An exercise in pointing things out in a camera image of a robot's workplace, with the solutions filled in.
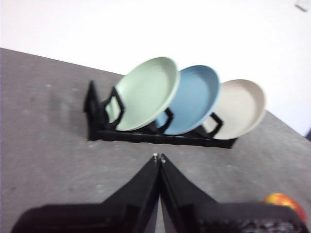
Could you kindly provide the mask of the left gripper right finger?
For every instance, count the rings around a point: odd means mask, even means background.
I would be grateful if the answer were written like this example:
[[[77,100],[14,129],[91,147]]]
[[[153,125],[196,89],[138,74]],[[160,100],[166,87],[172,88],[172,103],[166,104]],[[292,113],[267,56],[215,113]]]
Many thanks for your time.
[[[220,203],[187,179],[161,154],[160,196],[165,229],[174,233],[307,233],[286,206],[260,202]]]

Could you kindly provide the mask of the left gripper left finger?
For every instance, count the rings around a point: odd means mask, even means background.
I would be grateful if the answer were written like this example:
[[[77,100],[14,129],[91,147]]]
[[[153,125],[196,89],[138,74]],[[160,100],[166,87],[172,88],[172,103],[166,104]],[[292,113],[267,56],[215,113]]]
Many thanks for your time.
[[[154,232],[158,154],[119,190],[100,203],[53,204],[25,211],[14,233],[144,233]]]

